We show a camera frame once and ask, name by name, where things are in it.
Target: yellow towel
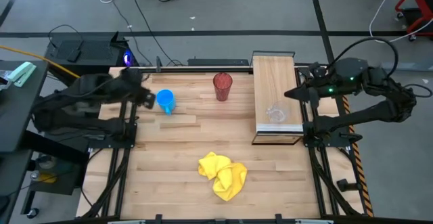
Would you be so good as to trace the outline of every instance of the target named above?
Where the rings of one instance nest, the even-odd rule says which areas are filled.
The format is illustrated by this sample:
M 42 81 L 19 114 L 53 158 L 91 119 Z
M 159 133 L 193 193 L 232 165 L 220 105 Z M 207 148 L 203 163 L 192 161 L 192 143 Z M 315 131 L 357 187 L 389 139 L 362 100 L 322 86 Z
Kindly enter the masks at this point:
M 245 184 L 247 169 L 242 163 L 234 162 L 226 156 L 210 152 L 198 160 L 198 173 L 209 180 L 216 177 L 213 190 L 225 201 L 232 199 Z

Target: wheel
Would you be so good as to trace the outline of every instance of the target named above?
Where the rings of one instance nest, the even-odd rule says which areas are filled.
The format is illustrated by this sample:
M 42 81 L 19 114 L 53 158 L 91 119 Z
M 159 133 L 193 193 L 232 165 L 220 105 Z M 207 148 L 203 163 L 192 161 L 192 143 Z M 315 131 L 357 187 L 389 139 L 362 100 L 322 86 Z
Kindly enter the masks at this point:
M 415 35 L 409 36 L 409 41 L 410 42 L 414 42 L 416 39 L 417 39 L 417 37 Z
M 27 214 L 27 218 L 29 218 L 29 219 L 33 219 L 33 218 L 35 218 L 38 214 L 39 214 L 39 209 L 38 209 L 38 208 L 31 208 L 31 209 L 30 209 L 30 212 Z

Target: desk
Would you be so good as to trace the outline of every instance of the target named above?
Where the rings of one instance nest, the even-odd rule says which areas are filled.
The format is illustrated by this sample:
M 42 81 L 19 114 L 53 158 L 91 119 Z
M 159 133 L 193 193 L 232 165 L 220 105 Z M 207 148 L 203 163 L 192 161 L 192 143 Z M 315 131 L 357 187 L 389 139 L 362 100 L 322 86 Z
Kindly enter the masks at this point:
M 120 69 L 111 68 L 110 73 L 116 76 Z M 216 73 L 190 71 L 170 68 L 170 73 L 152 74 L 143 84 L 154 93 L 167 88 L 174 91 L 177 107 L 172 116 L 165 116 L 157 105 L 150 111 L 138 108 L 121 219 L 154 219 L 156 214 L 163 219 L 274 219 L 276 213 L 283 218 L 319 217 L 309 153 L 303 143 L 251 144 L 256 131 L 253 75 L 230 72 L 229 99 L 218 102 L 212 84 Z M 320 114 L 338 114 L 334 100 L 321 103 Z M 119 110 L 120 104 L 104 105 L 99 117 L 115 117 Z M 198 159 L 210 151 L 248 168 L 243 190 L 228 202 L 213 193 L 213 181 L 197 172 Z M 337 149 L 328 152 L 334 181 L 354 181 L 352 164 L 345 155 Z M 87 167 L 83 189 L 91 202 L 106 185 L 111 153 L 103 150 Z M 116 193 L 114 190 L 111 209 Z M 358 192 L 342 194 L 363 212 Z M 329 196 L 324 195 L 330 213 Z M 88 209 L 81 198 L 77 216 Z
M 14 70 L 23 62 L 0 62 L 1 70 Z M 0 216 L 0 223 L 7 223 L 11 217 L 19 189 L 32 156 L 32 150 L 18 150 L 21 138 L 26 131 L 33 101 L 41 92 L 47 73 L 47 63 L 32 62 L 37 66 L 30 78 L 21 87 L 11 85 L 0 91 L 0 196 L 9 196 L 9 205 Z

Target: red chair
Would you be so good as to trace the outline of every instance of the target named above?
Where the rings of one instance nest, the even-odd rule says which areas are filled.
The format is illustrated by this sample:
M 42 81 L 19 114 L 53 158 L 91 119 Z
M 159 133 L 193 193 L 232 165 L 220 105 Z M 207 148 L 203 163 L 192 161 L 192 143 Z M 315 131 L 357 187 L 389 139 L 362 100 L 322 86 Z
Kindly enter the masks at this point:
M 426 25 L 431 19 L 433 19 L 433 0 L 415 0 L 418 7 L 402 9 L 401 5 L 405 0 L 400 0 L 395 6 L 395 10 L 398 12 L 397 18 L 405 18 L 407 23 L 407 33 L 410 34 L 413 31 Z M 433 22 L 427 27 L 423 28 L 416 33 L 416 36 L 428 36 L 430 39 L 433 38 Z M 416 40 L 415 34 L 409 36 L 409 41 Z

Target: wooden table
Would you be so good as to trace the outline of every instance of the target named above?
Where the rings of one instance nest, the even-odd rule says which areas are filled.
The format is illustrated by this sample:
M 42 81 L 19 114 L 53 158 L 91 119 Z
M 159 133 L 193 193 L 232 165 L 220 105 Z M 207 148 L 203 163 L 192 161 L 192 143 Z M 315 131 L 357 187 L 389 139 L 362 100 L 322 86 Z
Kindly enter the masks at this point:
M 110 73 L 116 76 L 120 69 L 112 68 Z M 319 217 L 303 143 L 251 144 L 256 132 L 253 75 L 230 73 L 233 85 L 225 102 L 215 99 L 214 75 L 161 73 L 144 82 L 154 93 L 174 91 L 177 107 L 172 116 L 157 105 L 153 110 L 138 108 L 137 140 L 129 159 L 121 219 L 154 219 L 156 214 L 163 214 L 163 219 L 273 219 L 276 213 L 283 218 Z M 118 116 L 119 108 L 119 104 L 102 106 L 100 118 Z M 338 115 L 335 101 L 321 100 L 319 113 Z M 198 160 L 211 151 L 242 162 L 248 169 L 243 190 L 228 202 L 213 193 L 213 181 L 197 172 Z M 83 189 L 91 202 L 106 185 L 111 153 L 103 150 L 89 163 Z M 345 155 L 330 148 L 328 157 L 334 182 L 355 180 Z M 323 193 L 330 213 L 329 196 Z M 358 192 L 344 192 L 343 196 L 363 212 Z M 81 198 L 77 216 L 88 209 Z

